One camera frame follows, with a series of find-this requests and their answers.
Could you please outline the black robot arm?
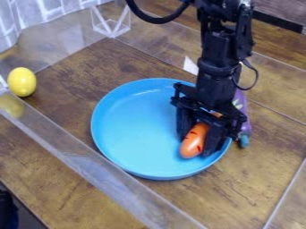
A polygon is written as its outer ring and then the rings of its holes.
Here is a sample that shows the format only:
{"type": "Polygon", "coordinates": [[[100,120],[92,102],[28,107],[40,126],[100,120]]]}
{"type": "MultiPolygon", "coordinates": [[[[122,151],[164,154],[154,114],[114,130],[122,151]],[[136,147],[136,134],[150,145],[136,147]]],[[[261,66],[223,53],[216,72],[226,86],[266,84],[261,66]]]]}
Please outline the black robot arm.
{"type": "Polygon", "coordinates": [[[187,135],[202,122],[208,126],[204,146],[208,156],[223,142],[236,139],[247,116],[232,105],[242,67],[253,54],[251,0],[194,0],[200,22],[202,55],[198,59],[196,84],[174,85],[171,104],[176,107],[176,134],[187,135]]]}

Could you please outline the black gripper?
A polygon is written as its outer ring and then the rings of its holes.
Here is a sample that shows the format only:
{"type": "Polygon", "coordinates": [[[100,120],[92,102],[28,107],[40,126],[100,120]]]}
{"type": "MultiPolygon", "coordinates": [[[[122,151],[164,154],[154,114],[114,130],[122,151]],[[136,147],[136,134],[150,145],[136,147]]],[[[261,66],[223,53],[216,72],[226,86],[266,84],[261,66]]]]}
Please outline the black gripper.
{"type": "Polygon", "coordinates": [[[208,125],[202,149],[203,157],[211,156],[220,150],[227,137],[238,138],[247,119],[232,105],[239,74],[239,70],[216,74],[200,70],[194,86],[183,82],[174,84],[175,94],[171,97],[171,104],[176,109],[175,125],[179,140],[187,136],[196,118],[208,125]]]}

